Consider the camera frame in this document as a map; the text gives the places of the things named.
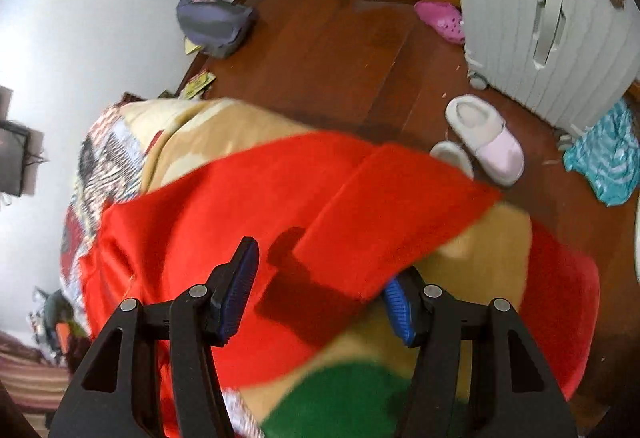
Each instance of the wooden floor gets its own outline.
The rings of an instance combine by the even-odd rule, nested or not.
[[[608,402],[626,368],[640,369],[640,292],[633,256],[637,197],[615,208],[599,203],[581,176],[564,170],[552,129],[496,91],[472,90],[463,49],[421,23],[409,4],[247,3],[258,9],[260,21],[238,53],[207,61],[218,76],[209,98],[242,98],[319,128],[421,150],[447,137],[444,109],[457,95],[473,92],[502,113],[527,160],[506,199],[598,263],[601,315],[580,394],[587,402]],[[448,136],[455,139],[451,132]]]

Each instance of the striped curtain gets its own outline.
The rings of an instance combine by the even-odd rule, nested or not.
[[[38,350],[0,332],[0,380],[31,426],[46,437],[46,414],[58,408],[68,371],[46,364]]]

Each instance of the green fabric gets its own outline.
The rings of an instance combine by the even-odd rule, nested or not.
[[[266,438],[389,438],[410,382],[349,362],[310,374],[262,423]]]

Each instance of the black box on wall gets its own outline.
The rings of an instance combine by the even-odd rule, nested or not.
[[[22,194],[29,130],[0,121],[0,193]]]

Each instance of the teal plastic bag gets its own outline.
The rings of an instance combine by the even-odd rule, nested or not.
[[[586,177],[601,202],[608,206],[626,202],[640,178],[640,146],[626,102],[617,101],[562,160],[565,169]]]

